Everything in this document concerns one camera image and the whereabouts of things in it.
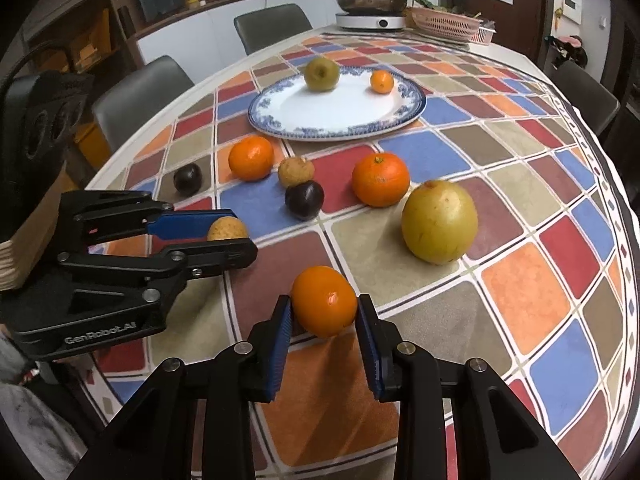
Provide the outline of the brown kiwi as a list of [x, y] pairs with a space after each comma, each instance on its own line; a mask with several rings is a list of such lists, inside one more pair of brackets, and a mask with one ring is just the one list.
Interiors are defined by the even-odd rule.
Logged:
[[284, 188], [310, 181], [314, 178], [314, 164], [300, 156], [288, 157], [280, 163], [278, 178]]
[[206, 237], [208, 240], [236, 240], [237, 238], [247, 238], [248, 229], [240, 219], [224, 216], [212, 223]]

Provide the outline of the green pear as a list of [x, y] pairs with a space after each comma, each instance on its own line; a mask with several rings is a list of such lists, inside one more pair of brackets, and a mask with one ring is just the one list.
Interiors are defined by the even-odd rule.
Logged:
[[332, 91], [340, 80], [340, 66], [329, 58], [317, 56], [306, 65], [304, 79], [310, 91]]

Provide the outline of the dark plum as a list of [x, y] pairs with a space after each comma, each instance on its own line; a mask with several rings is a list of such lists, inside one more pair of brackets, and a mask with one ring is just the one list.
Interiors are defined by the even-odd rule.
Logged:
[[178, 195], [189, 197], [196, 194], [202, 187], [203, 175], [201, 167], [190, 162], [176, 170], [172, 183]]
[[316, 218], [323, 202], [323, 188], [314, 180], [292, 185], [285, 191], [285, 206], [299, 220]]

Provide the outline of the large mandarin orange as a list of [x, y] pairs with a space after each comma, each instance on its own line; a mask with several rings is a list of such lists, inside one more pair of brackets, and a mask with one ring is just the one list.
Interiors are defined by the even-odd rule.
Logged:
[[247, 136], [232, 146], [228, 165], [240, 180], [262, 180], [270, 174], [274, 163], [271, 143], [263, 136]]

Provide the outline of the near grey chair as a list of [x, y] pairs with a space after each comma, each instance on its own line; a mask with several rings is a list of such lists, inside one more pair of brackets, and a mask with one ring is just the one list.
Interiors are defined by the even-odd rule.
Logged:
[[112, 153], [193, 86], [194, 82], [180, 65], [163, 55], [100, 96], [92, 106], [92, 114]]

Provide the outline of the grey chair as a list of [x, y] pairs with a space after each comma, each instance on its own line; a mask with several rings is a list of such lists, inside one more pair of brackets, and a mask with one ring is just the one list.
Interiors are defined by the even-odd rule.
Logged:
[[92, 106], [92, 114], [112, 153], [193, 86], [194, 82], [180, 65], [163, 55], [100, 96]]
[[233, 24], [247, 55], [311, 30], [307, 15], [295, 3], [242, 14]]
[[604, 133], [620, 110], [618, 99], [572, 61], [552, 68], [550, 79], [597, 136]]

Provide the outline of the large yellow pear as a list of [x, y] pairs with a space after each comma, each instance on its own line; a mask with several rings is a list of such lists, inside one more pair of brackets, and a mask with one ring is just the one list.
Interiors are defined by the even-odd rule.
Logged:
[[409, 195], [400, 228], [413, 255], [443, 266], [458, 260], [473, 245], [478, 215], [471, 195], [461, 185], [429, 180]]

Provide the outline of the colourful checkered tablecloth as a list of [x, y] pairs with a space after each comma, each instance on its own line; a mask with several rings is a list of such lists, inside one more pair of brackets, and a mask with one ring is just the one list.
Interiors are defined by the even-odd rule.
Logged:
[[436, 358], [478, 356], [585, 479], [638, 429], [638, 236], [597, 140], [554, 89], [498, 55], [324, 32], [210, 76], [96, 185], [180, 210], [229, 208], [258, 248], [188, 285], [165, 330], [100, 352], [113, 417], [160, 362], [205, 360], [299, 292], [276, 400], [252, 411], [265, 479], [388, 479], [398, 408], [375, 401], [356, 335], [326, 336], [338, 274]]

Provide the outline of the far grey chair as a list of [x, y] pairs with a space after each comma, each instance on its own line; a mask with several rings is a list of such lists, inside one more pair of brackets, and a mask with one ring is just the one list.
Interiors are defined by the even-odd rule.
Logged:
[[311, 30], [307, 15], [295, 3], [242, 14], [233, 24], [247, 55]]

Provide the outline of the blue white porcelain plate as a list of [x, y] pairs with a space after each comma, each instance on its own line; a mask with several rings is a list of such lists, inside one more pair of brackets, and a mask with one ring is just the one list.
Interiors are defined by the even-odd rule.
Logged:
[[278, 139], [329, 142], [379, 136], [408, 126], [426, 109], [426, 95], [412, 80], [393, 73], [390, 92], [375, 92], [372, 67], [342, 66], [331, 91], [311, 91], [302, 74], [288, 76], [252, 99], [252, 127]]

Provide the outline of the white induction cooker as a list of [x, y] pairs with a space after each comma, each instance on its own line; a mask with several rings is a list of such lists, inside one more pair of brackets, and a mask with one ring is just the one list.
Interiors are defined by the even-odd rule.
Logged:
[[338, 27], [349, 30], [385, 30], [394, 32], [406, 27], [402, 15], [356, 15], [348, 13], [335, 14]]

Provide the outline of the steel pot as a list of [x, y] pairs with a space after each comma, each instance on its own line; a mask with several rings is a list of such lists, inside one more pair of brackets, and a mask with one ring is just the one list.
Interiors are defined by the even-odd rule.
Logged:
[[350, 15], [400, 15], [408, 0], [336, 0], [336, 3]]

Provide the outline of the right side grey chair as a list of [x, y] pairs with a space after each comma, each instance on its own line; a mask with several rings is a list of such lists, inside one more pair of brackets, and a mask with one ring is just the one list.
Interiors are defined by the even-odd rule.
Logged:
[[604, 133], [620, 110], [618, 99], [572, 61], [552, 68], [550, 79], [597, 136]]

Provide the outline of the pink basket with greens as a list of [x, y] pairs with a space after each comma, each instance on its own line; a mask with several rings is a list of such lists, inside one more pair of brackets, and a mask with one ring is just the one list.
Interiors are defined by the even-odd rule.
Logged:
[[413, 28], [427, 36], [467, 44], [490, 44], [496, 34], [495, 22], [468, 15], [446, 6], [436, 6], [430, 0], [411, 0], [407, 18]]

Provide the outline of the dark wooden door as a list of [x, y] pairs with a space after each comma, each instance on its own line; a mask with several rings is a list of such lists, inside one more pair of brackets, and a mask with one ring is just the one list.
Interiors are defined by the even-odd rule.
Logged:
[[544, 35], [548, 32], [548, 0], [513, 0], [506, 4], [498, 0], [442, 0], [447, 6], [495, 22], [495, 44], [509, 48], [537, 62], [544, 50]]

